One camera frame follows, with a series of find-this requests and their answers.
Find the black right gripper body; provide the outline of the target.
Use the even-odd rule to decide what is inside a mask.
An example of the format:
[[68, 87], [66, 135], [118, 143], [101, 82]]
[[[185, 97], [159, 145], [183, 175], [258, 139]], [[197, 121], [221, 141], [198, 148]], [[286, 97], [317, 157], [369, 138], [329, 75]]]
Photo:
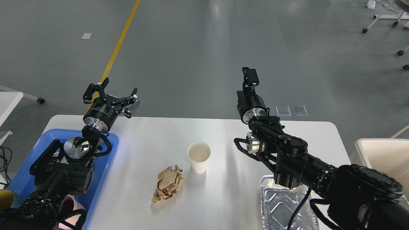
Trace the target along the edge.
[[250, 93], [242, 99], [238, 99], [237, 110], [244, 124], [248, 124], [250, 119], [254, 117], [267, 116], [268, 114], [264, 100], [256, 93]]

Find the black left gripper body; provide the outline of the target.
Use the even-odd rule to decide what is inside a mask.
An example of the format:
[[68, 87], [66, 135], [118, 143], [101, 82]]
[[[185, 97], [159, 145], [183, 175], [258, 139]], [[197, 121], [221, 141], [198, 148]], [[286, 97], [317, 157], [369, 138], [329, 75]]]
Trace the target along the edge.
[[83, 117], [85, 125], [91, 126], [100, 132], [111, 130], [119, 113], [104, 103], [94, 103]]

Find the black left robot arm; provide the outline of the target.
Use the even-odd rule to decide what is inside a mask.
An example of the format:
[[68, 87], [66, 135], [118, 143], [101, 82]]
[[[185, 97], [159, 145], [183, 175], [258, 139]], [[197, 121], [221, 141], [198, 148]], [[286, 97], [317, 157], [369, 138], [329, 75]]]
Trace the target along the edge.
[[81, 136], [53, 140], [32, 163], [29, 174], [34, 176], [35, 189], [18, 208], [1, 211], [2, 230], [57, 230], [60, 224], [82, 229], [87, 211], [62, 214], [63, 203], [69, 195], [83, 196], [89, 191], [94, 161], [112, 151], [108, 132], [115, 120], [120, 114], [131, 118], [139, 106], [137, 88], [119, 98], [104, 92], [108, 83], [106, 78], [86, 89], [83, 101], [91, 106], [83, 117]]

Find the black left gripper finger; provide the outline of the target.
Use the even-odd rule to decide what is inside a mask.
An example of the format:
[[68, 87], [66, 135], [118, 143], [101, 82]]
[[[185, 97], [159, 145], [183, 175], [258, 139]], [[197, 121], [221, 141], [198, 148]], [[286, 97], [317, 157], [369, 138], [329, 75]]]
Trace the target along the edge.
[[130, 119], [132, 113], [139, 107], [139, 99], [137, 97], [137, 88], [134, 88], [131, 95], [128, 97], [117, 98], [112, 101], [112, 108], [115, 112], [123, 114], [125, 117]]
[[83, 103], [85, 104], [107, 104], [108, 96], [104, 92], [104, 89], [109, 83], [109, 79], [106, 78], [103, 82], [98, 84], [90, 84], [83, 94]]

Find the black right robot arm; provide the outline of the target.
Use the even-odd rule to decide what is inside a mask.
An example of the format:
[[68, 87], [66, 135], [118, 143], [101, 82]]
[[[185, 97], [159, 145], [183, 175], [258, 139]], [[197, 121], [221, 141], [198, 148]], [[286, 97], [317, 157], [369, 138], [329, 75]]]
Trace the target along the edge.
[[403, 186], [396, 179], [357, 164], [335, 167], [309, 154], [308, 143], [285, 133], [257, 95], [257, 71], [243, 67], [242, 72], [237, 110], [250, 132], [234, 139], [240, 152], [267, 166], [276, 184], [289, 189], [303, 184], [307, 195], [318, 194], [310, 207], [332, 230], [408, 229], [408, 210], [399, 205]]

